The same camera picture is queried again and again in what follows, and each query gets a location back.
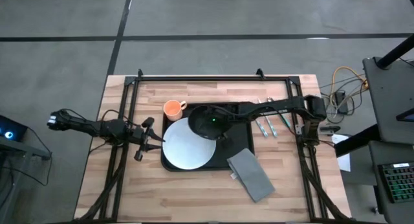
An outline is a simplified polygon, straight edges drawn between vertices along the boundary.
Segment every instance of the white paper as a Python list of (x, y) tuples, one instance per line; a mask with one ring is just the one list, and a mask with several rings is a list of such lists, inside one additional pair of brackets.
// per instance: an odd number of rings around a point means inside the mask
[[(339, 134), (334, 134), (332, 136), (332, 142), (335, 144), (338, 144), (339, 142), (348, 139), (349, 137), (347, 136), (343, 136), (343, 135), (339, 135)], [(338, 164), (339, 164), (339, 169), (346, 171), (346, 172), (351, 172), (351, 159), (349, 158), (349, 153), (342, 155), (341, 157), (338, 158)]]

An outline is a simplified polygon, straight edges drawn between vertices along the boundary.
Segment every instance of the white plate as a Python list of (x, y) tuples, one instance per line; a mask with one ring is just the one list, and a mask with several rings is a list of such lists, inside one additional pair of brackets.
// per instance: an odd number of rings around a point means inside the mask
[(172, 124), (163, 138), (164, 155), (172, 165), (180, 169), (199, 168), (212, 158), (215, 151), (215, 140), (204, 139), (192, 132), (188, 118)]

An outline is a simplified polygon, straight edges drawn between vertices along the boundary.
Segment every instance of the black tray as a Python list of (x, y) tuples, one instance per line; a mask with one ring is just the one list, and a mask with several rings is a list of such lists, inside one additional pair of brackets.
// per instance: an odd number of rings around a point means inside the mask
[[(217, 105), (221, 107), (226, 107), (228, 104), (233, 104), (231, 102), (221, 102), (221, 103), (198, 103), (198, 104), (188, 104), (187, 108), (182, 112), (182, 117), (186, 118), (191, 113), (191, 111), (198, 106), (205, 105)], [(172, 125), (172, 121), (168, 120), (167, 116), (164, 114), (163, 123), (162, 123), (162, 136), (164, 136), (168, 127)], [(253, 136), (252, 136), (252, 127), (250, 123), (246, 124), (236, 124), (232, 126), (227, 132), (228, 138), (232, 141), (229, 145), (228, 140), (218, 140), (213, 157), (203, 166), (194, 169), (194, 170), (183, 170), (172, 165), (164, 155), (164, 151), (161, 151), (161, 163), (165, 169), (171, 172), (189, 172), (189, 171), (208, 171), (208, 170), (229, 170), (227, 159), (233, 157), (235, 154), (239, 153), (241, 150), (248, 148), (254, 154), (254, 145), (253, 145)]]

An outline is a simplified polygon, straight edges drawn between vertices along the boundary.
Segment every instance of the table leg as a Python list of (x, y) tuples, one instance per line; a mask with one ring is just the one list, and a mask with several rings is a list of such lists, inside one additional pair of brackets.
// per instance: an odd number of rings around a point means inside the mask
[(347, 140), (335, 144), (336, 156), (341, 157), (342, 155), (361, 148), (362, 146), (366, 146), (370, 140), (381, 140), (378, 125), (376, 124), (357, 133), (356, 135), (353, 135), (352, 137), (349, 137)]

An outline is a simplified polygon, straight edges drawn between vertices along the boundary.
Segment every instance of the blue light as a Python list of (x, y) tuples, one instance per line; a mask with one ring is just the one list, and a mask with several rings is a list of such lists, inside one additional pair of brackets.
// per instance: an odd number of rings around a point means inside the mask
[(12, 132), (10, 132), (10, 131), (8, 131), (8, 132), (6, 132), (6, 133), (5, 133), (5, 137), (6, 137), (7, 139), (11, 139), (11, 138), (13, 137), (13, 133), (12, 133)]

